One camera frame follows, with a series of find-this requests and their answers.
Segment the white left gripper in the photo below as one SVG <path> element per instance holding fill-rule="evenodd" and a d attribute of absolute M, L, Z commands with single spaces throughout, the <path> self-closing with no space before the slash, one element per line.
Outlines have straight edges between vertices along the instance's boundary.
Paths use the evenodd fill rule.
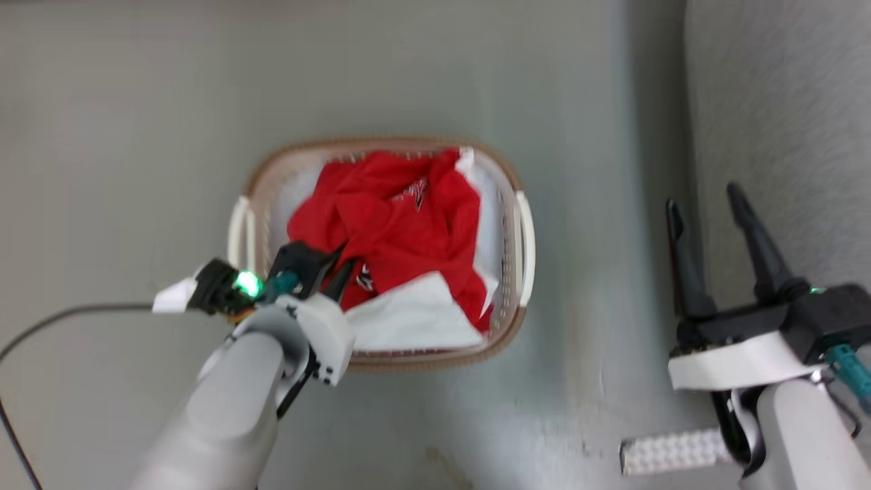
<path fill-rule="evenodd" d="M 305 376 L 334 387 L 348 369 L 357 337 L 339 304 L 357 260 L 346 260 L 335 269 L 339 258 L 340 248 L 325 253 L 303 241 L 281 247 L 271 267 L 271 288 L 289 295 L 259 304 L 235 328 L 236 339 L 264 333 L 279 342 L 290 369 L 283 384 L 289 387 L 301 384 Z M 314 294 L 320 289 L 323 294 Z"/>

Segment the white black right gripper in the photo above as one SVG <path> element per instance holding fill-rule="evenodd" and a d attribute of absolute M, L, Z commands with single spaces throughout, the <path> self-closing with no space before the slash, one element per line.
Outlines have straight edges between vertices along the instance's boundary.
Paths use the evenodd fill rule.
<path fill-rule="evenodd" d="M 758 303 L 787 303 L 808 294 L 808 280 L 793 275 L 738 183 L 727 185 L 727 198 L 749 252 Z M 666 200 L 665 216 L 674 309 L 685 318 L 678 324 L 678 345 L 667 363 L 674 390 L 715 393 L 762 387 L 824 369 L 821 363 L 805 365 L 780 334 L 787 305 L 750 305 L 715 316 L 717 307 L 707 293 L 687 220 L 675 199 Z"/>

